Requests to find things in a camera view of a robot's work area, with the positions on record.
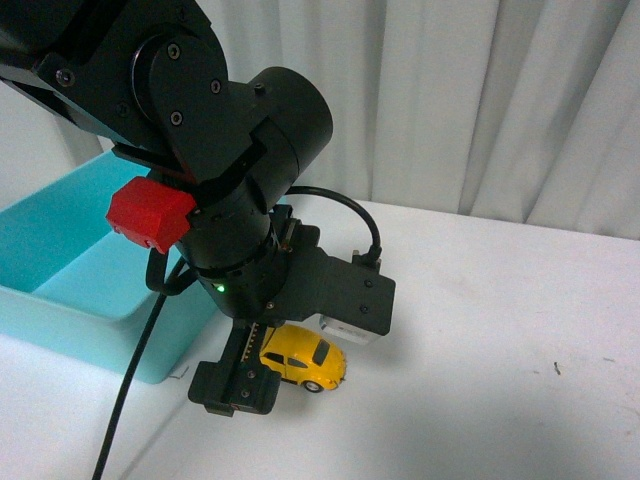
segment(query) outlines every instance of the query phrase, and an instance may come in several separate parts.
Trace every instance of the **white wall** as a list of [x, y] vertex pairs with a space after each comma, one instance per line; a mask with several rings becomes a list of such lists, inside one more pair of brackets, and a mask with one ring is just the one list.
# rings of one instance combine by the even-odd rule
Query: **white wall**
[[0, 208], [101, 151], [94, 136], [0, 82]]

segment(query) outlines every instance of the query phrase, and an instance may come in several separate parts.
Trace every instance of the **cable connector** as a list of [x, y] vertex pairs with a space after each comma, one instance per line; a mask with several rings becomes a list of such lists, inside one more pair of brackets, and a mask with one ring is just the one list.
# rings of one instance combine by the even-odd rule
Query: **cable connector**
[[371, 245], [369, 251], [364, 255], [360, 255], [359, 250], [354, 250], [351, 256], [351, 263], [380, 273], [380, 264], [382, 263], [380, 259], [381, 254], [382, 247], [376, 247], [374, 245]]

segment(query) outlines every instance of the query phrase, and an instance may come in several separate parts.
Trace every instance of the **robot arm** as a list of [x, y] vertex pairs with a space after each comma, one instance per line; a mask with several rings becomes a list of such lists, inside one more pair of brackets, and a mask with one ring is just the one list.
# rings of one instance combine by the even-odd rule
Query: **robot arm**
[[[278, 374], [250, 348], [267, 326], [321, 313], [360, 343], [389, 331], [395, 283], [379, 275], [380, 252], [329, 257], [316, 227], [276, 205], [331, 138], [322, 95], [280, 67], [229, 81], [194, 0], [7, 0], [0, 79], [151, 168], [114, 195], [107, 218], [152, 248], [151, 289], [179, 293], [197, 279], [234, 319], [221, 361], [203, 362], [190, 390], [208, 411], [271, 410]], [[189, 271], [165, 285], [173, 244]]]

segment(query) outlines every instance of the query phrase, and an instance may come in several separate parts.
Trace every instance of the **screw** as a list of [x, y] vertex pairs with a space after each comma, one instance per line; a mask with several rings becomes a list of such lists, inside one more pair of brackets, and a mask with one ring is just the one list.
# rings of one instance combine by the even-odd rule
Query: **screw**
[[182, 114], [177, 110], [171, 114], [171, 125], [174, 127], [182, 125]]
[[187, 19], [187, 11], [182, 5], [176, 7], [176, 18], [179, 22], [184, 22]]
[[131, 112], [131, 109], [129, 108], [129, 105], [127, 105], [126, 102], [120, 102], [118, 105], [116, 105], [116, 113], [118, 114], [119, 117], [122, 117], [122, 118], [128, 117], [130, 112]]
[[167, 55], [171, 60], [177, 60], [180, 58], [180, 47], [176, 43], [170, 43], [167, 47]]
[[68, 68], [61, 68], [56, 72], [56, 81], [61, 87], [71, 87], [76, 83], [76, 76]]
[[211, 82], [211, 91], [214, 94], [218, 94], [220, 93], [220, 90], [222, 90], [222, 84], [220, 83], [220, 80], [216, 78]]

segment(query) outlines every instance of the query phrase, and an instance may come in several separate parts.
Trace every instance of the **black cable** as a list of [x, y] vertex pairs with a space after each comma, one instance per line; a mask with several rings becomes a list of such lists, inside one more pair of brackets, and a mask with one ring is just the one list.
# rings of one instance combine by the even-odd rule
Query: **black cable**
[[[178, 276], [180, 271], [184, 268], [185, 261], [183, 258], [178, 260], [176, 266], [173, 267], [171, 274], [169, 275], [168, 281], [173, 280]], [[136, 373], [136, 369], [138, 368], [138, 364], [140, 363], [140, 359], [142, 358], [142, 354], [144, 353], [144, 349], [147, 346], [147, 342], [149, 341], [149, 337], [151, 336], [151, 332], [153, 331], [153, 327], [160, 316], [160, 312], [162, 311], [162, 307], [164, 306], [164, 302], [167, 300], [167, 296], [164, 294], [158, 295], [158, 299], [156, 303], [153, 305], [153, 309], [149, 314], [149, 318], [147, 320], [147, 324], [142, 331], [142, 335], [140, 336], [140, 340], [138, 340], [138, 345], [136, 345], [136, 349], [133, 352], [133, 356], [131, 357], [131, 361], [129, 362], [129, 366], [127, 367], [127, 371], [124, 374], [124, 378], [122, 379], [122, 384], [120, 385], [120, 391], [118, 392], [118, 397], [116, 398], [116, 403], [113, 405], [113, 411], [111, 412], [111, 418], [109, 419], [109, 425], [107, 426], [107, 432], [104, 435], [104, 440], [102, 442], [102, 448], [100, 450], [100, 455], [98, 456], [98, 461], [96, 462], [96, 468], [93, 472], [93, 480], [100, 480], [102, 478], [102, 474], [104, 473], [104, 467], [107, 464], [107, 458], [109, 458], [109, 451], [111, 450], [111, 444], [113, 443], [113, 438], [116, 434], [116, 428], [118, 428], [118, 420], [120, 420], [120, 414], [122, 413], [122, 408], [124, 407], [124, 401], [127, 397], [127, 393], [129, 392], [129, 387], [131, 386], [131, 381], [133, 380], [133, 375]]]
[[373, 217], [362, 207], [362, 205], [350, 199], [349, 197], [342, 195], [341, 193], [320, 187], [291, 187], [287, 191], [287, 193], [285, 193], [285, 195], [315, 195], [317, 197], [328, 198], [349, 207], [351, 210], [360, 215], [360, 218], [365, 221], [365, 223], [369, 227], [369, 230], [371, 231], [372, 245], [365, 257], [368, 258], [371, 265], [375, 264], [378, 261], [378, 259], [380, 258], [380, 254], [382, 253], [382, 247], [380, 245], [380, 230], [378, 230], [378, 226], [376, 225]]

